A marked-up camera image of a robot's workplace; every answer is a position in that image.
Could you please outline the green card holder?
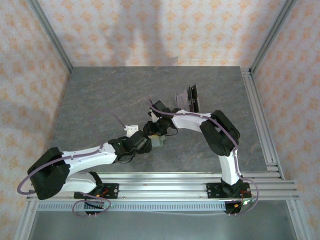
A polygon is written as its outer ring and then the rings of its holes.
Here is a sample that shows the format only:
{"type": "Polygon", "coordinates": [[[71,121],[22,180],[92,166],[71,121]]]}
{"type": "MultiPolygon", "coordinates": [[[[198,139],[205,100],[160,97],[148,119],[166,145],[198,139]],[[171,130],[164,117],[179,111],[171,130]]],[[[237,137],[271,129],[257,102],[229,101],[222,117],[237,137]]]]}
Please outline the green card holder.
{"type": "Polygon", "coordinates": [[[152,148],[159,148],[164,146],[164,140],[166,139],[165,135],[161,135],[161,137],[149,137],[151,139],[152,148]]]}

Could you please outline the credit card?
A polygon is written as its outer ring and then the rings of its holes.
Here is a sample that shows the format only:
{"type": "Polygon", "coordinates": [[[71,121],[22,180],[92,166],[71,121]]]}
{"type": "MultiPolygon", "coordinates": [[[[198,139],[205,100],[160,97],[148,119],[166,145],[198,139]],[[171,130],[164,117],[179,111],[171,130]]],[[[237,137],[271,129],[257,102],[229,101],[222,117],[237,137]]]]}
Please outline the credit card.
{"type": "Polygon", "coordinates": [[[184,90],[181,93],[175,93],[175,105],[177,108],[186,110],[187,107],[189,106],[189,101],[188,101],[188,92],[187,90],[184,90]]]}

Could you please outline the clear acrylic card stand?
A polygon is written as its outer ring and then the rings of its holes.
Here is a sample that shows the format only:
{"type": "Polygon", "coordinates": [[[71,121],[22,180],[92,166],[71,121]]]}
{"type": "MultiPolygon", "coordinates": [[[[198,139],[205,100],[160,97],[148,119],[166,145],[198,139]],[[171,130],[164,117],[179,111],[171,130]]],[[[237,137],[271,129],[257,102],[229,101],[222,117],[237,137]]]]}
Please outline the clear acrylic card stand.
{"type": "Polygon", "coordinates": [[[188,95],[188,107],[185,111],[198,113],[200,111],[200,105],[199,105],[197,86],[194,84],[193,86],[189,86],[185,90],[187,90],[187,95],[188,95]]]}

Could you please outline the grey metal panel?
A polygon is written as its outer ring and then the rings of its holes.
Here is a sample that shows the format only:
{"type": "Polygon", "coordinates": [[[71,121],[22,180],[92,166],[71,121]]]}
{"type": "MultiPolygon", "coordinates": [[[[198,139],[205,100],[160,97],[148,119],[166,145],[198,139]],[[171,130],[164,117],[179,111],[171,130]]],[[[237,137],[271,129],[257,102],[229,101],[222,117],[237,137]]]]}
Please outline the grey metal panel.
{"type": "Polygon", "coordinates": [[[29,240],[297,240],[285,215],[107,212],[80,218],[38,212],[29,240]]]}

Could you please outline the small black electronics board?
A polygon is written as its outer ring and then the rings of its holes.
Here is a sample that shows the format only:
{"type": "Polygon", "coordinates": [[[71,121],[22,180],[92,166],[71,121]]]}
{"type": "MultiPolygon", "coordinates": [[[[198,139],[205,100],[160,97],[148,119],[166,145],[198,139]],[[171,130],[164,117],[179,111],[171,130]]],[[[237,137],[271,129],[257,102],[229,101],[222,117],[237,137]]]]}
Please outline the small black electronics board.
{"type": "Polygon", "coordinates": [[[236,201],[226,201],[225,210],[224,212],[228,216],[240,216],[244,213],[250,211],[255,200],[252,198],[245,199],[245,200],[236,200],[236,201]]]}

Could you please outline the aluminium mounting rail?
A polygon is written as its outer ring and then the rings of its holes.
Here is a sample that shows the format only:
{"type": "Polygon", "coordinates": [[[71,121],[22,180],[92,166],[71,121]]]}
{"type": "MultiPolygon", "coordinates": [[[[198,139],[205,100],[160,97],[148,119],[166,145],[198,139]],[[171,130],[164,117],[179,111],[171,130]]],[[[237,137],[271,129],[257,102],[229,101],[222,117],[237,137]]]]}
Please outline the aluminium mounting rail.
{"type": "MultiPolygon", "coordinates": [[[[118,183],[118,201],[207,201],[207,183],[218,183],[220,173],[212,172],[128,172],[100,173],[104,183],[118,183]]],[[[293,180],[281,179],[277,171],[245,172],[253,180],[251,192],[260,200],[298,199],[300,193],[293,180]]]]}

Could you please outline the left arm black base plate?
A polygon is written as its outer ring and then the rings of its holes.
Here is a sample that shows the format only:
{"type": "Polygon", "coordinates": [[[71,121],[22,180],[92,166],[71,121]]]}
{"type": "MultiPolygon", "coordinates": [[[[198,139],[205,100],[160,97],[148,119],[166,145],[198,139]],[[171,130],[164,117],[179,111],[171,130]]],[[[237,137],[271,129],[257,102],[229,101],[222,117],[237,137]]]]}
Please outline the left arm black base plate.
{"type": "Polygon", "coordinates": [[[81,194],[80,192],[75,192],[73,197],[75,199],[93,199],[92,196],[104,199],[117,199],[119,193],[118,183],[102,183],[96,186],[92,191],[87,193],[90,196],[81,194]]]}

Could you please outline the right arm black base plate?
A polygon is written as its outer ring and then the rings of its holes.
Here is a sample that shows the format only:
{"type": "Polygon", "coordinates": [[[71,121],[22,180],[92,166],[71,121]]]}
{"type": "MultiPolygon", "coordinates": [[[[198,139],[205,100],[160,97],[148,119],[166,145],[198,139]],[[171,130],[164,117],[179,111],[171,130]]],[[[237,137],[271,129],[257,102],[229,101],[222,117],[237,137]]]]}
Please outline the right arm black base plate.
{"type": "Polygon", "coordinates": [[[250,185],[247,182],[234,185],[213,182],[206,184],[206,193],[209,199],[246,199],[252,197],[249,188],[250,185]]]}

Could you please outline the aluminium side rail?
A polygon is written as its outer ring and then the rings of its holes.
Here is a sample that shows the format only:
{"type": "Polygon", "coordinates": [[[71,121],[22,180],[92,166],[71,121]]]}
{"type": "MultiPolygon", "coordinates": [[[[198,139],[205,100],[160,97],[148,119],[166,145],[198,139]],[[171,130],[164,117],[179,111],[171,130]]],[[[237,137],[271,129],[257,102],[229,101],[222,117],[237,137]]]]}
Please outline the aluminium side rail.
{"type": "Polygon", "coordinates": [[[240,71],[248,95],[248,100],[250,103],[267,169],[271,168],[271,171],[277,171],[279,173],[280,179],[285,180],[283,169],[268,128],[268,124],[264,115],[263,107],[256,85],[254,83],[253,76],[251,75],[248,68],[241,68],[240,71]]]}

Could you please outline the aluminium frame post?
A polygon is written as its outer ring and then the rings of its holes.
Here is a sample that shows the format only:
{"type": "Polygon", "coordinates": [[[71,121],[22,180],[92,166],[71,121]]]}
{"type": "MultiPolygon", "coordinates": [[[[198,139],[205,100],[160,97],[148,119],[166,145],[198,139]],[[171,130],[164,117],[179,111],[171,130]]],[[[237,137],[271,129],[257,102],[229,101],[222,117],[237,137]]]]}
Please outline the aluminium frame post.
{"type": "Polygon", "coordinates": [[[285,3],[280,10],[279,14],[277,15],[270,31],[268,32],[265,40],[263,41],[262,46],[260,47],[251,67],[249,68],[249,73],[253,76],[257,71],[258,68],[263,61],[265,55],[267,54],[269,48],[271,47],[273,41],[277,37],[278,33],[280,32],[282,25],[285,23],[287,17],[290,15],[295,3],[297,0],[285,0],[285,3]]]}
{"type": "Polygon", "coordinates": [[[64,64],[67,71],[71,74],[73,71],[73,65],[65,52],[58,36],[56,35],[54,28],[52,27],[50,21],[48,20],[44,10],[42,9],[38,0],[26,0],[35,16],[38,18],[43,30],[51,41],[53,47],[57,51],[62,63],[64,64]]]}

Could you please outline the aluminium frame leg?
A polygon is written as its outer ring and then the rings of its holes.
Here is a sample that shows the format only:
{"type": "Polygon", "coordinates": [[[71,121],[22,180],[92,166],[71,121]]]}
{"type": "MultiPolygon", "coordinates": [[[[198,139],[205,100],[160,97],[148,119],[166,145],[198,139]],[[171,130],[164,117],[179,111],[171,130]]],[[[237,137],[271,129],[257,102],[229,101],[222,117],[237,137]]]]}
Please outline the aluminium frame leg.
{"type": "Polygon", "coordinates": [[[287,200],[290,219],[293,225],[294,233],[297,240],[309,240],[310,230],[307,224],[307,219],[300,200],[287,200]]]}
{"type": "Polygon", "coordinates": [[[26,208],[22,213],[13,240],[29,239],[38,205],[39,203],[36,200],[27,201],[26,208]]]}

